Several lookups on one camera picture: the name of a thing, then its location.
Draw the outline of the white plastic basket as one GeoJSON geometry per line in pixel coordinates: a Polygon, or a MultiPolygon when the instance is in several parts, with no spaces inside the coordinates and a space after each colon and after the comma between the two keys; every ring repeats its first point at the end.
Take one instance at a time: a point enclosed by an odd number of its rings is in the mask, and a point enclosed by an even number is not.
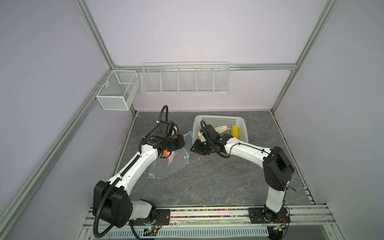
{"type": "Polygon", "coordinates": [[[215,129],[219,128],[219,134],[232,134],[233,126],[236,126],[238,134],[234,135],[234,137],[240,141],[246,143],[249,142],[247,127],[243,118],[218,115],[197,115],[195,117],[192,130],[192,135],[195,140],[199,138],[198,132],[201,129],[201,120],[204,120],[207,124],[212,125],[215,129]]]}

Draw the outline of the clear zip top bag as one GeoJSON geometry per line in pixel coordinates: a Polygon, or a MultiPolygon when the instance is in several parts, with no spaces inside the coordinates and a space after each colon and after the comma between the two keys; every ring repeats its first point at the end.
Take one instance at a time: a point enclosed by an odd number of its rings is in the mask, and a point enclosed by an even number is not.
{"type": "Polygon", "coordinates": [[[162,179],[168,177],[177,171],[182,170],[187,164],[190,163],[190,147],[192,147],[195,139],[193,132],[189,131],[183,135],[186,142],[182,149],[172,152],[170,156],[166,158],[157,158],[150,164],[148,178],[150,179],[162,179]]]}

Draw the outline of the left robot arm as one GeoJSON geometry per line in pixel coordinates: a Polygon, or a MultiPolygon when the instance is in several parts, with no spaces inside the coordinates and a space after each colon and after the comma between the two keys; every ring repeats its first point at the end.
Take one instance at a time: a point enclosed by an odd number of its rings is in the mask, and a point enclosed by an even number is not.
{"type": "Polygon", "coordinates": [[[164,152],[170,156],[186,144],[178,125],[169,121],[168,114],[169,107],[165,105],[156,126],[139,141],[136,154],[108,181],[96,184],[93,197],[93,234],[96,239],[104,237],[113,227],[132,226],[137,219],[148,224],[156,222],[156,204],[146,200],[132,201],[130,195],[152,162],[165,157],[164,152]]]}

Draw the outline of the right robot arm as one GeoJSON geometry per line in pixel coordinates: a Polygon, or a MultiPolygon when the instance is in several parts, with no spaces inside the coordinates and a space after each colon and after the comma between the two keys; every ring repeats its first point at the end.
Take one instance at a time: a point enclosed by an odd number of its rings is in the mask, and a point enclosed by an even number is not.
{"type": "Polygon", "coordinates": [[[288,215],[284,207],[286,192],[295,172],[284,150],[277,146],[263,148],[228,134],[220,134],[204,120],[200,125],[201,137],[195,140],[191,151],[203,156],[217,154],[224,159],[237,156],[261,167],[268,185],[267,200],[263,209],[264,218],[270,223],[284,220],[288,215]]]}

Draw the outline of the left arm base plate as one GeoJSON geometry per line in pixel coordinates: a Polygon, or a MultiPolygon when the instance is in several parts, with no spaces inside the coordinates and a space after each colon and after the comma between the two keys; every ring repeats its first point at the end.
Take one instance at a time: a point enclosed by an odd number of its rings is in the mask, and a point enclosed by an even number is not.
{"type": "Polygon", "coordinates": [[[171,220],[170,209],[156,209],[155,212],[151,213],[146,219],[134,219],[131,221],[133,226],[155,226],[163,225],[168,226],[171,220]]]}

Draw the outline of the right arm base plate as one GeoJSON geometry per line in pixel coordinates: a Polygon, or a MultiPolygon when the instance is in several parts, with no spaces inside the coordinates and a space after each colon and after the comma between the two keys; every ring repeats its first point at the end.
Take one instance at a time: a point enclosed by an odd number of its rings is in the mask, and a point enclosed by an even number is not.
{"type": "Polygon", "coordinates": [[[282,207],[278,213],[266,207],[248,208],[249,218],[252,224],[288,224],[291,222],[288,210],[282,207]]]}

